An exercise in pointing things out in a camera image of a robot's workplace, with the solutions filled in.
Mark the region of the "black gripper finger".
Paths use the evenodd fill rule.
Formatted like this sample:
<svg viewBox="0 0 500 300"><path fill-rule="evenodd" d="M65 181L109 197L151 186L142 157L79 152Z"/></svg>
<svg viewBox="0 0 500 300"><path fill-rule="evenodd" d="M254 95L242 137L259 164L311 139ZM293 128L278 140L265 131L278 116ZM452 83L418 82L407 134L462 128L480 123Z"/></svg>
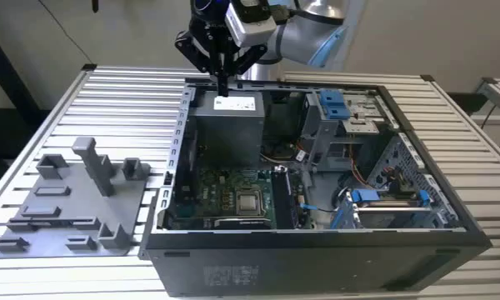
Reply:
<svg viewBox="0 0 500 300"><path fill-rule="evenodd" d="M265 54L266 45L254 45L243 52L242 56L234 59L234 54L238 52L237 46L229 45L223 51L222 61L222 95L227 95L227 79L235 75L241 75L250 66L258 61Z"/></svg>
<svg viewBox="0 0 500 300"><path fill-rule="evenodd" d="M194 44L194 38L189 31L179 32L175 37L174 47L185 56L187 61L195 67L195 69L207 73L211 78L215 79L215 90L219 96L223 95L223 71L221 66L221 56L217 50L213 35L205 34L205 55Z"/></svg>

